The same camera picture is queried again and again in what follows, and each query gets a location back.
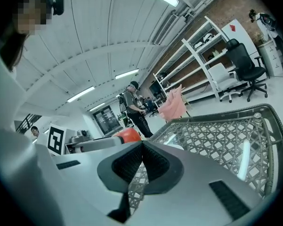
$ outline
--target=shelf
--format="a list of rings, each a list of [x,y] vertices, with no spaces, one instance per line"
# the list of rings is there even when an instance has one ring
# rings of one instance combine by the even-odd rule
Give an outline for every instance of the shelf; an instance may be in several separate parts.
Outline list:
[[[199,39],[203,38],[205,34],[213,29],[209,21],[206,21],[191,37],[188,38],[187,42],[195,43]],[[167,71],[183,54],[188,51],[187,47],[182,44],[182,46],[168,59],[168,61],[160,68],[160,70],[155,74]]]
[[[162,81],[160,81],[160,83],[162,83],[163,81],[169,79],[170,77],[174,76],[175,74],[177,74],[180,70],[182,70],[183,68],[185,68],[190,62],[192,62],[194,59],[194,56],[191,55],[190,57],[188,57],[186,60],[184,60],[176,69],[174,69],[172,72],[170,72]]]
[[[204,44],[203,46],[199,47],[196,50],[196,53],[204,53],[206,50],[210,49],[211,47],[213,47],[215,44],[217,44],[218,42],[220,42],[222,40],[222,35],[220,33],[218,33],[216,36],[214,36],[209,42],[207,42],[206,44]]]
[[[226,52],[227,52],[227,49],[226,49],[224,52],[222,52],[222,53],[220,53],[219,55],[217,55],[217,56],[215,56],[214,58],[212,58],[211,60],[207,61],[207,62],[204,64],[204,66],[207,66],[207,65],[211,64],[212,62],[216,61],[217,59],[221,58],[222,56],[224,56],[224,55],[226,54]]]
[[[212,87],[210,84],[208,84],[207,87],[202,86],[190,93],[185,94],[184,97],[188,102],[191,102],[212,95],[214,95]]]
[[[168,59],[168,61],[160,68],[160,70],[155,74],[158,74],[167,71],[182,55],[188,51],[187,47],[182,44],[181,47]]]
[[[198,82],[198,83],[195,83],[195,84],[193,84],[192,86],[189,86],[189,87],[183,89],[183,90],[182,90],[182,93],[184,93],[184,92],[186,92],[186,91],[188,91],[188,90],[190,90],[190,89],[196,88],[197,86],[200,86],[200,85],[202,85],[202,84],[204,84],[204,83],[207,83],[207,82],[208,82],[208,79],[205,79],[205,80],[202,80],[202,81],[200,81],[200,82]]]
[[[200,28],[197,29],[196,32],[193,33],[192,36],[189,37],[189,39],[187,39],[186,41],[189,43],[195,43],[197,42],[199,39],[203,38],[205,36],[206,33],[208,33],[209,31],[211,31],[212,26],[209,23],[209,21],[206,21]]]
[[[198,72],[199,70],[201,70],[202,68],[196,68],[195,70],[191,71],[189,74],[187,74],[186,76],[182,77],[180,80],[176,81],[175,83],[172,83],[170,86],[168,86],[167,88],[165,88],[165,90],[168,90],[169,88],[173,87],[174,85],[177,85],[178,83],[180,83],[181,81],[185,80],[186,78],[188,78],[189,76],[191,76],[192,74]]]

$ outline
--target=baseball cap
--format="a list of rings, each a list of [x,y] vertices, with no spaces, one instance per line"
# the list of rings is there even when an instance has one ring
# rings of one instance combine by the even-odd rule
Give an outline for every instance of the baseball cap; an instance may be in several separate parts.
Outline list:
[[[136,81],[131,81],[130,85],[135,87],[135,89],[138,89],[138,86],[139,86]]]

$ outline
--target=metal grid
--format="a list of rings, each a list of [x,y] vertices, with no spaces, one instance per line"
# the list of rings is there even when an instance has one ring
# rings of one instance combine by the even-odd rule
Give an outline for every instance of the metal grid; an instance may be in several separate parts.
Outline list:
[[[268,180],[268,133],[263,120],[251,116],[226,121],[176,122],[170,124],[152,141],[165,144],[175,135],[171,143],[180,145],[186,151],[211,158],[237,175],[242,159],[243,142],[247,139],[251,144],[251,151],[245,182],[264,197]],[[143,189],[146,184],[146,168],[141,164],[129,185],[131,214],[143,200]]]

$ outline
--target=man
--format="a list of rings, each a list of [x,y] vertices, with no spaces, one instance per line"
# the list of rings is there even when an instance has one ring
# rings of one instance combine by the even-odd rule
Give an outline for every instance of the man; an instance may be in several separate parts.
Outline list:
[[[146,98],[142,98],[142,105],[147,109],[147,111],[150,111],[149,107],[147,106],[147,100]]]
[[[37,138],[36,143],[41,145],[47,144],[47,136],[44,133],[40,133],[36,126],[30,128],[32,134]]]
[[[150,97],[147,98],[147,106],[150,108],[150,112],[153,112],[154,105]]]
[[[145,111],[139,109],[135,101],[134,93],[136,92],[137,89],[138,89],[138,83],[136,81],[132,81],[123,93],[123,97],[126,101],[127,115],[139,128],[141,133],[146,138],[150,138],[153,134],[150,131],[150,128],[147,124],[144,115],[142,114],[145,113]]]

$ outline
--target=railing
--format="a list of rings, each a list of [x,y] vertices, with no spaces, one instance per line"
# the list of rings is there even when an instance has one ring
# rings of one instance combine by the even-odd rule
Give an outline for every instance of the railing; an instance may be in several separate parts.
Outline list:
[[[24,134],[41,117],[41,115],[28,114],[18,126],[16,132]]]

